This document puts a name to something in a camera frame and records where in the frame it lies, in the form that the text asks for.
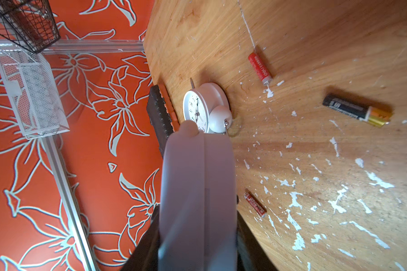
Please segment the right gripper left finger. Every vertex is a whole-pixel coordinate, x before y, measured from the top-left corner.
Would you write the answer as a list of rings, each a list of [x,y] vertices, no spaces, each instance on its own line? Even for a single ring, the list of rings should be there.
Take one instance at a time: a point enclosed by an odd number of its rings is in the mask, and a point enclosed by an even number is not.
[[[150,219],[150,227],[120,271],[157,271],[159,246],[159,205],[157,205]]]

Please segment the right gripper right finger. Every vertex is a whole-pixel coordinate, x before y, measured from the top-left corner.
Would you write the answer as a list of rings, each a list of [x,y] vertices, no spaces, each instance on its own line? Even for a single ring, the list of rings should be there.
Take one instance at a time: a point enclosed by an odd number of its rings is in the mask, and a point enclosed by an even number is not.
[[[237,212],[236,244],[238,271],[278,270],[266,255],[239,212]]]

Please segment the light blue square alarm clock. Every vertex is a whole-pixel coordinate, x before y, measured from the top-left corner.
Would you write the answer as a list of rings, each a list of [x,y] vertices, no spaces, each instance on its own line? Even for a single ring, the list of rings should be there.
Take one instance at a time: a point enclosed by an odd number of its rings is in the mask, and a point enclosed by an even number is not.
[[[232,143],[187,120],[167,140],[159,211],[161,271],[237,268],[237,195]]]

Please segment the white twin-bell alarm clock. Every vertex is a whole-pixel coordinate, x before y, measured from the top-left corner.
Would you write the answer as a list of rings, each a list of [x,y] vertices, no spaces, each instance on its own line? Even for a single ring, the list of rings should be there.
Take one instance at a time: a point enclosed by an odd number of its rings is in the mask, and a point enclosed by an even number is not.
[[[183,98],[185,120],[193,121],[199,131],[226,134],[233,122],[232,112],[223,89],[207,82],[187,91]]]

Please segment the small red black battery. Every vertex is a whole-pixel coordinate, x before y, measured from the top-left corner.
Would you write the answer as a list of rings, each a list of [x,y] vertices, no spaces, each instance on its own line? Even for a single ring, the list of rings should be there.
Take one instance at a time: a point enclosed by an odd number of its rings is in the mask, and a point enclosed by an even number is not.
[[[264,206],[249,191],[244,193],[244,198],[253,207],[260,218],[266,216],[267,211]]]

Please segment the red AAA battery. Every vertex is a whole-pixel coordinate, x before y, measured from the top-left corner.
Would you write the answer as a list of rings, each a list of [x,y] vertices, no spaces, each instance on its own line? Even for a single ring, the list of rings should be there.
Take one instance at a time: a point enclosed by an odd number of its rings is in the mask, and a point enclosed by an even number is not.
[[[248,60],[264,86],[269,86],[272,81],[272,75],[263,60],[256,53],[251,53],[248,56]]]

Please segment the black gold AA battery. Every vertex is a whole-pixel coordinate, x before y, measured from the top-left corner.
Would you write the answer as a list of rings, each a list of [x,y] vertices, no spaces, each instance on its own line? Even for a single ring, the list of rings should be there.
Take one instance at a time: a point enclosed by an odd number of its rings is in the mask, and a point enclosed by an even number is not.
[[[373,106],[354,103],[351,100],[332,93],[325,96],[322,105],[376,127],[383,127],[389,124],[392,117],[390,112],[380,110]]]

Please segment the black plastic tool case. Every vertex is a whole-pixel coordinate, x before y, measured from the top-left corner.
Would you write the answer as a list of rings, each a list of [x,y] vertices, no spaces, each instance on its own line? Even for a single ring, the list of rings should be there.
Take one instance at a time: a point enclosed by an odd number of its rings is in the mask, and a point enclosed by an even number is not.
[[[156,134],[159,151],[164,157],[169,136],[180,128],[173,104],[164,85],[150,87],[147,113]]]

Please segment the clear plastic wall bin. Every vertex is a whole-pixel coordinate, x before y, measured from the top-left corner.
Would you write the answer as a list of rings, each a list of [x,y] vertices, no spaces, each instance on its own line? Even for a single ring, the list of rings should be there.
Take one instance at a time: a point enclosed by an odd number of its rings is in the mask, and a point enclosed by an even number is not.
[[[25,138],[70,130],[51,66],[42,54],[0,43],[0,75]]]

